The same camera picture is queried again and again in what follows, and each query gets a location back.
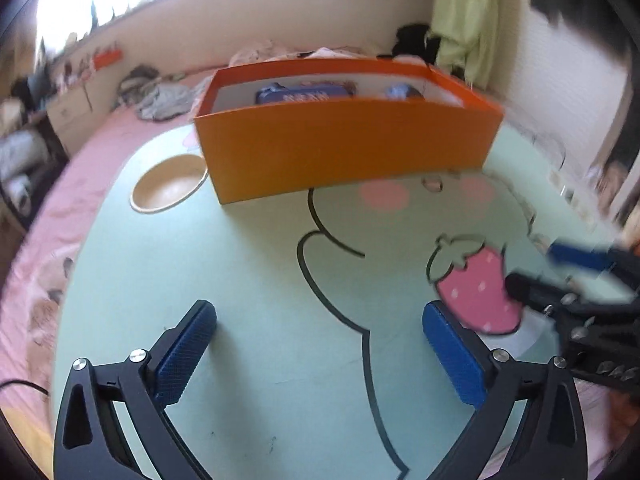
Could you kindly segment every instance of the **pink bedsheet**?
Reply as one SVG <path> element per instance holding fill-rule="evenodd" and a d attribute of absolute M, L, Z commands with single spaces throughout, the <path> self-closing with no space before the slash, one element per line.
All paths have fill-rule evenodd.
<path fill-rule="evenodd" d="M 181 81 L 196 86 L 213 71 Z M 182 126 L 185 114 L 164 123 L 139 120 L 132 108 L 114 111 L 73 158 L 47 197 L 7 278 L 0 303 L 0 383 L 27 379 L 49 388 L 58 311 L 68 273 L 120 168 L 145 142 Z M 24 386 L 0 392 L 0 406 L 24 412 L 50 431 L 49 405 Z"/>

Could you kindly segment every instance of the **green towel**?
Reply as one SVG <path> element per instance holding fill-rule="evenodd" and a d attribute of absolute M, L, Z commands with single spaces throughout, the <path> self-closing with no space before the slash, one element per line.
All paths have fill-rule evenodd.
<path fill-rule="evenodd" d="M 465 69 L 468 84 L 485 88 L 494 63 L 498 0 L 435 0 L 431 34 L 441 36 L 436 65 Z"/>

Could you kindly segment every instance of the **blue gripper pad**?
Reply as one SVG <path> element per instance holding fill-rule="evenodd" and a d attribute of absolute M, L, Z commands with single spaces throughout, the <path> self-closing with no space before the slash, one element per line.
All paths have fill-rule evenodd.
<path fill-rule="evenodd" d="M 460 400 L 480 408 L 486 398 L 482 368 L 433 303 L 424 307 L 422 329 Z"/>
<path fill-rule="evenodd" d="M 202 301 L 190 322 L 160 361 L 156 368 L 154 400 L 164 409 L 180 400 L 193 371 L 207 349 L 216 329 L 216 309 Z"/>
<path fill-rule="evenodd" d="M 607 270 L 611 266 L 606 252 L 586 251 L 558 241 L 550 245 L 546 255 L 556 264 L 572 264 L 597 272 Z"/>

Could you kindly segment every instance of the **black cable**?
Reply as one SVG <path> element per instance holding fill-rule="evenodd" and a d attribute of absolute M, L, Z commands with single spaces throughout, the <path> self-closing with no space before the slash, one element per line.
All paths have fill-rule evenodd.
<path fill-rule="evenodd" d="M 24 379 L 9 379 L 8 381 L 0 383 L 0 392 L 4 390 L 7 386 L 12 386 L 12 384 L 21 384 L 22 386 L 28 386 L 30 388 L 33 388 L 34 390 L 38 390 L 41 394 L 44 394 L 47 397 L 49 397 L 49 392 L 45 388 L 35 383 L 32 383 L 31 381 L 26 381 Z"/>

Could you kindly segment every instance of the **light green tabletop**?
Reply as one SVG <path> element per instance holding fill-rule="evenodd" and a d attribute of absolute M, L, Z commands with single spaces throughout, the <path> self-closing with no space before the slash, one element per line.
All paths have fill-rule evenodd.
<path fill-rule="evenodd" d="M 505 322 L 495 302 L 482 302 L 485 290 L 495 297 L 502 276 L 476 284 L 460 272 L 452 282 L 450 266 L 495 256 L 505 272 L 560 280 L 566 271 L 549 267 L 533 243 L 539 235 L 611 240 L 604 226 L 587 229 L 548 183 L 545 159 L 506 126 L 484 173 L 227 206 L 207 180 L 167 211 L 133 211 L 140 176 L 197 152 L 187 148 L 192 135 L 185 126 L 147 143 L 108 193 L 68 289 L 52 406 L 55 419 L 74 359 L 123 361 L 150 348 L 195 300 L 209 300 L 218 329 L 167 413 L 216 480 L 424 480 L 472 414 L 422 332 L 424 305 L 446 296 L 468 310 L 463 303 L 472 301 L 485 332 Z M 620 294 L 604 277 L 585 279 L 591 292 Z M 472 300 L 458 297 L 470 286 L 478 286 Z M 482 337 L 522 360 L 546 362 L 557 352 L 548 320 L 530 311 L 516 332 Z M 118 414 L 143 473 L 157 478 L 123 406 Z"/>

